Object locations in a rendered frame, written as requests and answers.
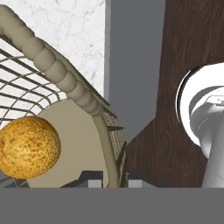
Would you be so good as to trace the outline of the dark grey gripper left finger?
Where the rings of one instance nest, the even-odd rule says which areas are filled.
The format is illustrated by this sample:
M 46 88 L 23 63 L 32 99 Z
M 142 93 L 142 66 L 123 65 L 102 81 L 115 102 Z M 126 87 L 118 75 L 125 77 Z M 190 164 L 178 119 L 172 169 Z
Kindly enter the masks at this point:
M 83 171 L 78 179 L 65 184 L 65 187 L 103 188 L 102 171 Z

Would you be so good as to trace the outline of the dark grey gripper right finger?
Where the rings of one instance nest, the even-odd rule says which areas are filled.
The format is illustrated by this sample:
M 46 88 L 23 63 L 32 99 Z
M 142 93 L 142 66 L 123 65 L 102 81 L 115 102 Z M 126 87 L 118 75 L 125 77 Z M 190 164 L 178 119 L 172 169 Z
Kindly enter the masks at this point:
M 148 179 L 145 172 L 129 172 L 127 174 L 127 182 L 128 188 L 156 187 L 156 185 Z

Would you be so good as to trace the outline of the beige wire basket with handle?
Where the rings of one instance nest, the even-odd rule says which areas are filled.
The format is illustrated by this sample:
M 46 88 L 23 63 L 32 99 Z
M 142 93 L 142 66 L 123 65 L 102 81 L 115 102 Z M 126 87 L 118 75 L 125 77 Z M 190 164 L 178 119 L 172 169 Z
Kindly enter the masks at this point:
M 123 127 L 109 104 L 63 55 L 0 4 L 0 130 L 24 116 L 47 120 L 58 132 L 56 164 L 15 187 L 63 187 L 83 171 L 102 171 L 103 187 L 125 185 Z

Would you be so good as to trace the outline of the golden brown round bread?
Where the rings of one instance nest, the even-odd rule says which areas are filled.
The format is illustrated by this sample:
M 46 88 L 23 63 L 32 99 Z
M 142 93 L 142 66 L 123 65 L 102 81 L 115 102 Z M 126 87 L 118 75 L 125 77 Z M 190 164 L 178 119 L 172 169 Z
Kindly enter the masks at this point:
M 44 174 L 56 164 L 60 153 L 60 136 L 43 118 L 20 117 L 0 130 L 0 170 L 13 178 Z

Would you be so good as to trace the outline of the white round object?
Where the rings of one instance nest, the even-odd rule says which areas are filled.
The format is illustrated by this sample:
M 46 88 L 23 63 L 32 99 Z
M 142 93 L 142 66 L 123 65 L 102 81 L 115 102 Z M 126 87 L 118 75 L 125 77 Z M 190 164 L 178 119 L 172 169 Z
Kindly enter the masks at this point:
M 178 122 L 207 159 L 202 188 L 224 188 L 224 62 L 190 70 L 175 99 Z

